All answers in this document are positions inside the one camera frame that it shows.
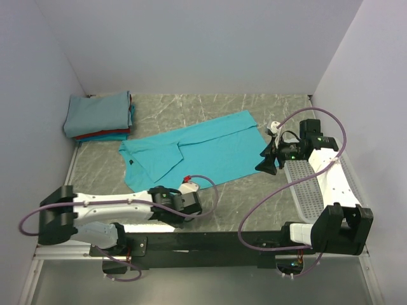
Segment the turquoise polo shirt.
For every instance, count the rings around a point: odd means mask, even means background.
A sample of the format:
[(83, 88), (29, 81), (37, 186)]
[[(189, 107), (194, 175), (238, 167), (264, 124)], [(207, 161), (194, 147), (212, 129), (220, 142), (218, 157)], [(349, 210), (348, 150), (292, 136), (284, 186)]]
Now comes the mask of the turquoise polo shirt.
[(177, 189), (186, 176), (219, 185), (256, 173), (266, 142), (249, 111), (142, 139), (124, 140), (118, 151), (125, 183), (137, 193), (155, 186)]

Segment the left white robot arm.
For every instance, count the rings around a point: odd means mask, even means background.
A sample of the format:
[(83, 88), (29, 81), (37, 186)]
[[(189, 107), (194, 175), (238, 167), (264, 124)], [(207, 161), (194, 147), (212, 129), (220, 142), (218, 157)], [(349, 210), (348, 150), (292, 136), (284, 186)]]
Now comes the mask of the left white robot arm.
[(58, 245), (75, 240), (120, 255), (126, 250), (127, 239), (118, 220), (157, 220), (179, 227), (202, 213), (197, 191), (198, 186), (186, 184), (180, 189), (158, 186), (131, 194), (94, 195), (62, 186), (40, 204), (38, 242)]

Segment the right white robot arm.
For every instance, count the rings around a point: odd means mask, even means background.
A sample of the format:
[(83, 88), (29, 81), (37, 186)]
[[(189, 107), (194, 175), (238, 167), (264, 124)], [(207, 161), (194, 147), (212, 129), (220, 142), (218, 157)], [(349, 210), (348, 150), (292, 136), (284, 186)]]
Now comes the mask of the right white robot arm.
[(281, 250), (292, 254), (304, 244), (317, 252), (360, 255), (373, 223), (373, 212), (362, 207), (353, 194), (338, 157), (336, 140), (323, 135), (318, 119), (301, 121), (295, 142), (283, 139), (277, 121), (271, 122), (266, 132), (271, 141), (261, 152), (263, 160), (255, 169), (276, 175), (287, 161), (307, 161), (318, 175), (324, 207), (313, 224), (284, 225), (284, 234), (279, 238)]

